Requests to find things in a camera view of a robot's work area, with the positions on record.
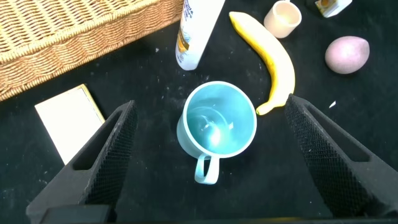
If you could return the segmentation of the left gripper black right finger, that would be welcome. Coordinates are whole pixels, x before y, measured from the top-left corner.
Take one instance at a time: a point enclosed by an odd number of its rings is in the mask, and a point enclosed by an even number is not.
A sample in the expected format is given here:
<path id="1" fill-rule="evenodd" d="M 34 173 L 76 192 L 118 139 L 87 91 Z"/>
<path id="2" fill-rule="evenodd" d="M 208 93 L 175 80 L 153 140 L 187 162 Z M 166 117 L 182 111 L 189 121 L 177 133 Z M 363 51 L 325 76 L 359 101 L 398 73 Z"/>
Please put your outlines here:
<path id="1" fill-rule="evenodd" d="M 397 217 L 397 171 L 309 101 L 284 106 L 312 179 L 336 217 Z"/>

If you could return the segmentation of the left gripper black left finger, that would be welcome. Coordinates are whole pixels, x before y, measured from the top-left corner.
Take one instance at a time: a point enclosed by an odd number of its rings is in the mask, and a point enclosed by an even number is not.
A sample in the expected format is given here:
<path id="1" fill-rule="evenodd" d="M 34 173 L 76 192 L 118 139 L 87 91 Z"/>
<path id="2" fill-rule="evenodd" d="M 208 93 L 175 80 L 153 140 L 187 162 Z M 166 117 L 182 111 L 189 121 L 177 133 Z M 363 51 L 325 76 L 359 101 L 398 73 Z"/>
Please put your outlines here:
<path id="1" fill-rule="evenodd" d="M 27 206 L 32 223 L 107 223 L 116 218 L 134 145 L 135 101 L 111 116 Z"/>

